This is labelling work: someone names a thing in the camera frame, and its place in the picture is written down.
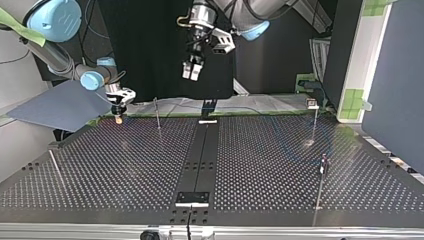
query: black cable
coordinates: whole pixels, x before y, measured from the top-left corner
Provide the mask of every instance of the black cable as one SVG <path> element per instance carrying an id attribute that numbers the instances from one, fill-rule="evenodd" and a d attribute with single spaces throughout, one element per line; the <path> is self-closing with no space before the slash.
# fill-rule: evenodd
<path id="1" fill-rule="evenodd" d="M 316 17 L 317 17 L 317 13 L 318 13 L 318 6 L 319 6 L 319 1 L 317 0 L 317 2 L 315 3 L 315 7 L 314 7 L 314 15 L 313 15 L 313 17 L 312 17 L 312 28 L 313 29 L 315 29 L 314 28 L 314 25 L 315 25 L 315 20 L 316 20 Z M 323 95 L 324 95 L 324 100 L 325 99 L 327 99 L 327 92 L 325 91 L 325 89 L 324 89 L 324 84 L 322 83 L 322 79 L 321 79 L 321 77 L 319 76 L 319 72 L 318 72 L 318 65 L 317 65 L 317 61 L 315 61 L 315 49 L 314 49 L 314 45 L 313 45 L 313 43 L 312 43 L 312 59 L 313 59 L 313 63 L 314 63 L 314 65 L 315 65 L 315 69 L 316 69 L 316 71 L 317 71 L 317 78 L 318 78 L 318 82 L 320 83 L 320 85 L 321 85 L 321 91 L 322 91 L 322 93 L 323 93 Z"/>
<path id="2" fill-rule="evenodd" d="M 250 14 L 252 14 L 252 16 L 255 17 L 256 19 L 261 20 L 261 21 L 270 21 L 270 20 L 275 20 L 277 18 L 280 18 L 280 17 L 284 16 L 285 14 L 287 14 L 299 1 L 300 0 L 296 0 L 292 5 L 290 5 L 290 7 L 287 10 L 283 11 L 282 13 L 275 15 L 277 12 L 280 12 L 285 7 L 285 5 L 281 6 L 281 8 L 279 8 L 277 11 L 275 11 L 275 13 L 271 17 L 268 17 L 268 18 L 258 15 L 255 12 L 255 10 L 253 10 L 252 6 L 250 5 L 249 0 L 243 0 L 243 3 L 246 6 L 247 10 L 250 12 Z"/>
<path id="3" fill-rule="evenodd" d="M 30 52 L 31 52 L 31 51 L 29 51 L 29 50 L 28 50 L 28 51 L 25 53 L 25 55 L 23 55 L 22 57 L 17 58 L 17 59 L 14 59 L 14 60 L 10 60 L 10 61 L 0 62 L 0 64 L 7 64 L 7 63 L 13 63 L 13 62 L 20 61 L 20 60 L 22 60 L 22 59 L 26 58 Z"/>
<path id="4" fill-rule="evenodd" d="M 210 35 L 211 35 L 211 33 L 213 32 L 213 30 L 215 30 L 215 27 L 214 28 L 212 28 L 211 30 L 209 30 L 209 32 L 208 33 L 206 33 L 205 34 L 205 36 L 203 36 L 203 37 L 201 37 L 201 38 L 199 38 L 199 39 L 196 39 L 196 40 L 193 40 L 193 41 L 191 41 L 191 42 L 188 42 L 187 43 L 187 46 L 190 46 L 190 45 L 193 45 L 193 44 L 195 44 L 195 43 L 198 43 L 198 42 L 201 42 L 201 41 L 203 41 L 203 40 L 206 40 Z"/>
<path id="5" fill-rule="evenodd" d="M 232 2 L 232 8 L 231 8 L 231 13 L 230 13 L 230 17 L 229 17 L 229 19 L 230 19 L 230 23 L 232 24 L 232 22 L 233 22 L 233 15 L 234 15 L 234 10 L 236 9 L 236 4 L 237 4 L 237 2 L 236 2 L 236 0 L 234 0 L 233 2 Z"/>
<path id="6" fill-rule="evenodd" d="M 94 9 L 96 7 L 96 2 L 97 2 L 97 0 L 93 0 L 93 4 L 92 4 L 91 10 L 90 10 L 90 16 L 88 17 L 87 26 L 85 28 L 83 36 L 81 37 L 79 32 L 78 32 L 78 41 L 79 41 L 79 44 L 80 44 L 80 47 L 81 47 L 81 52 L 82 52 L 83 57 L 86 60 L 88 60 L 90 63 L 95 64 L 95 65 L 97 65 L 97 61 L 94 61 L 93 59 L 91 59 L 88 56 L 88 54 L 85 52 L 84 43 L 85 43 L 85 40 L 87 38 L 87 34 L 88 34 L 88 30 L 89 30 L 91 20 L 93 19 L 93 13 L 94 13 Z M 113 51 L 109 52 L 106 56 L 110 56 L 111 54 L 113 54 Z"/>
<path id="7" fill-rule="evenodd" d="M 88 22 L 87 22 L 87 26 L 85 27 L 85 31 L 84 34 L 82 35 L 82 42 L 85 42 L 85 38 L 87 37 L 87 33 L 88 33 L 88 26 L 90 26 L 91 20 L 93 19 L 93 13 L 94 13 L 94 8 L 96 7 L 96 2 L 97 0 L 93 0 L 93 6 L 91 7 L 90 10 L 90 17 L 88 18 Z"/>

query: thin metal rod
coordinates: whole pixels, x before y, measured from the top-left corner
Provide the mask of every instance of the thin metal rod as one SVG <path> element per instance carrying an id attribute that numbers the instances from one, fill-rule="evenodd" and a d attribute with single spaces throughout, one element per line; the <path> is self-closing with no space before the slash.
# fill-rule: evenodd
<path id="1" fill-rule="evenodd" d="M 156 111 L 156 121 L 158 122 L 158 129 L 160 129 L 160 118 L 159 118 L 159 108 L 158 108 L 158 98 L 153 99 L 153 103 L 155 104 Z"/>
<path id="2" fill-rule="evenodd" d="M 317 125 L 318 111 L 319 111 L 319 109 L 317 108 L 317 109 L 315 110 L 314 128 L 315 128 L 315 126 Z"/>
<path id="3" fill-rule="evenodd" d="M 59 165 L 57 165 L 56 158 L 55 158 L 55 156 L 54 156 L 53 150 L 49 150 L 49 154 L 50 154 L 50 157 L 51 157 L 51 159 L 52 159 L 52 161 L 53 161 L 54 168 L 55 168 L 58 172 L 60 172 Z"/>

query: black metal plate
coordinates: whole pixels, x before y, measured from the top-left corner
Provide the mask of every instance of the black metal plate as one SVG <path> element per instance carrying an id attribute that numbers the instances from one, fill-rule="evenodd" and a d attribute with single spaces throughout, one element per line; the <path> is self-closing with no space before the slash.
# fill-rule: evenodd
<path id="1" fill-rule="evenodd" d="M 55 151 L 61 171 L 45 157 L 0 185 L 0 222 L 169 224 L 196 126 L 190 118 L 164 119 L 160 130 L 156 119 L 103 120 Z"/>
<path id="2" fill-rule="evenodd" d="M 424 227 L 423 185 L 333 118 L 313 122 L 220 118 L 215 185 L 201 189 L 214 196 L 208 225 Z M 315 211 L 322 154 L 330 170 Z"/>

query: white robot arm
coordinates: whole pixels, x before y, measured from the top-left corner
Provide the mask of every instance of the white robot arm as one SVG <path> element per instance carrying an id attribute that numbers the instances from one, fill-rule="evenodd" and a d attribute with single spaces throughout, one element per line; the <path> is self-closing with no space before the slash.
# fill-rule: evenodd
<path id="1" fill-rule="evenodd" d="M 25 27 L 42 33 L 46 38 L 40 46 L 21 37 L 12 29 L 0 24 L 0 30 L 9 30 L 43 62 L 49 70 L 59 76 L 80 80 L 87 90 L 105 87 L 111 111 L 116 122 L 122 123 L 122 115 L 127 104 L 131 103 L 136 93 L 131 89 L 121 88 L 120 75 L 113 58 L 100 58 L 97 67 L 92 68 L 76 64 L 65 49 L 57 45 L 70 40 L 81 25 L 81 9 L 75 0 L 0 0 L 0 8 L 9 13 Z"/>
<path id="2" fill-rule="evenodd" d="M 212 49 L 215 54 L 227 54 L 235 49 L 231 33 L 216 28 L 219 10 L 233 24 L 235 33 L 253 41 L 267 30 L 268 20 L 287 2 L 289 0 L 194 0 L 190 15 L 177 20 L 179 26 L 190 28 L 187 43 L 190 56 L 183 63 L 183 78 L 198 80 L 205 62 L 203 52 L 212 36 L 219 40 Z M 188 24 L 181 23 L 183 19 L 187 19 Z"/>

